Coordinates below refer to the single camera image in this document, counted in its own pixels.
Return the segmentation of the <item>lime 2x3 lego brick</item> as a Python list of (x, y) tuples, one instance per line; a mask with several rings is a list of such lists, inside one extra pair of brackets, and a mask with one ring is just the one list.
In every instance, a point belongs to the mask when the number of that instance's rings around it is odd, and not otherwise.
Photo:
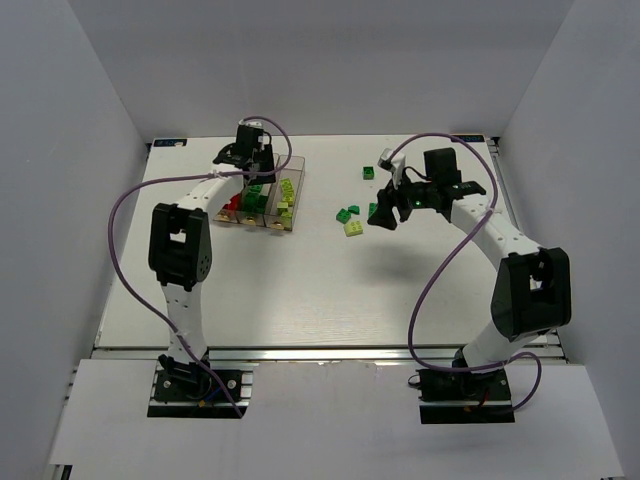
[(283, 197), (295, 196), (294, 185), (289, 178), (284, 178), (280, 180), (280, 189)]

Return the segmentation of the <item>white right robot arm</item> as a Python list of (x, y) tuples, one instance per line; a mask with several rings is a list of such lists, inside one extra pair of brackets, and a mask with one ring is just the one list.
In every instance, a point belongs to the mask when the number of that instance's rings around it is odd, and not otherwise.
[(424, 154), (426, 177), (411, 181), (405, 156), (386, 149), (378, 165), (391, 179), (377, 193), (371, 226), (395, 230), (416, 209), (432, 209), (465, 233), (497, 272), (490, 323), (457, 354), (450, 371), (484, 374), (503, 368), (539, 335), (571, 319), (570, 265), (560, 248), (544, 248), (521, 233), (475, 181), (465, 181), (452, 148)]

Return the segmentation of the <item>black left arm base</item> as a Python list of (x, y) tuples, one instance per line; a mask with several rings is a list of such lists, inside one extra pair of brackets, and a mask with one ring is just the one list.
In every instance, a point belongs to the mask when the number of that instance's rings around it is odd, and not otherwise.
[[(253, 372), (240, 368), (215, 368), (214, 372), (224, 383), (230, 397), (242, 415), (249, 405), (253, 384)], [(148, 418), (174, 419), (232, 419), (238, 414), (228, 401), (220, 384), (207, 372), (200, 372), (193, 380), (171, 375), (156, 363), (150, 398)]]

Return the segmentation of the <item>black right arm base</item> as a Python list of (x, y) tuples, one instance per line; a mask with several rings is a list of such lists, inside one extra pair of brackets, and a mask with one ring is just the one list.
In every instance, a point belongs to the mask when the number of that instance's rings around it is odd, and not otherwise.
[(485, 374), (418, 370), (408, 386), (419, 392), (420, 421), (426, 425), (515, 422), (506, 372)]

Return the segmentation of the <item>red lego bricks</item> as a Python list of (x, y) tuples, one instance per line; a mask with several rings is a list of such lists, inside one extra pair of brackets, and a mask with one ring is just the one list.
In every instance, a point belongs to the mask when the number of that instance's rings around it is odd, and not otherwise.
[(233, 196), (227, 204), (224, 205), (225, 210), (236, 211), (241, 205), (242, 195), (237, 194)]

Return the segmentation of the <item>lime 2x2 lego brick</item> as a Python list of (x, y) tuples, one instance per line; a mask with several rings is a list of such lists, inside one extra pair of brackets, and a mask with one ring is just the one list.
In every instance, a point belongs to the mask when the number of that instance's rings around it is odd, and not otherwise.
[(284, 212), (281, 214), (281, 220), (282, 223), (287, 226), (290, 227), (292, 225), (292, 214), (290, 212)]

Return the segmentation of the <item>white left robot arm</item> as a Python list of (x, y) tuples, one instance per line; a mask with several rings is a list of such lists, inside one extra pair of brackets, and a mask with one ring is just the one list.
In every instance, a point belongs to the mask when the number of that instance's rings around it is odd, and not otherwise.
[(251, 181), (272, 183), (274, 155), (259, 121), (239, 124), (236, 139), (213, 161), (211, 179), (200, 181), (173, 204), (157, 204), (152, 212), (149, 266), (156, 274), (176, 328), (160, 357), (170, 373), (185, 375), (198, 368), (208, 347), (202, 327), (202, 284), (213, 266), (210, 218)]

